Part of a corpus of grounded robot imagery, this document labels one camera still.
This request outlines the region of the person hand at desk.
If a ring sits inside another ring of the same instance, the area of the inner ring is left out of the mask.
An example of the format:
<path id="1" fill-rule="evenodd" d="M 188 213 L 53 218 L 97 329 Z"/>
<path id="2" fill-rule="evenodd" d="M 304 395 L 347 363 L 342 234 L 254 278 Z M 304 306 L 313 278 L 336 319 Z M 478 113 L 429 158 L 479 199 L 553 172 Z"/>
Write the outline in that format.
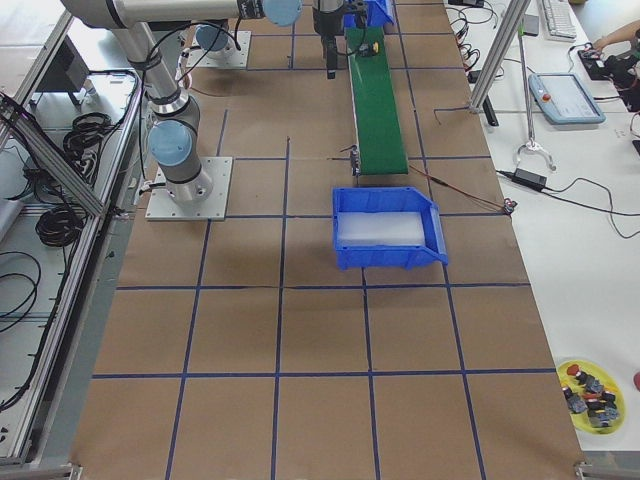
<path id="1" fill-rule="evenodd" d="M 605 47 L 607 47 L 611 41 L 609 40 L 609 36 L 605 35 L 600 37 L 593 43 L 593 48 L 598 51 L 602 51 Z"/>

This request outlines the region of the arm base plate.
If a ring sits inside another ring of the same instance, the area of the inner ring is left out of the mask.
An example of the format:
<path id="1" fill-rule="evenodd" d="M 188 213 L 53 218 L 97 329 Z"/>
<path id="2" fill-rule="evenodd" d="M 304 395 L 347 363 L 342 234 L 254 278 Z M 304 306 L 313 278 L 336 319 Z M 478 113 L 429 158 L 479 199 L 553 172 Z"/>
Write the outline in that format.
<path id="1" fill-rule="evenodd" d="M 166 180 L 158 168 L 145 217 L 150 221 L 224 221 L 232 177 L 232 157 L 201 157 L 200 174 L 191 182 Z"/>
<path id="2" fill-rule="evenodd" d="M 251 43 L 251 32 L 241 30 L 237 34 L 240 49 L 236 48 L 234 40 L 221 33 L 214 48 L 207 48 L 216 38 L 217 30 L 200 26 L 196 29 L 192 46 L 189 51 L 186 66 L 191 68 L 210 67 L 216 69 L 245 69 L 248 63 Z"/>

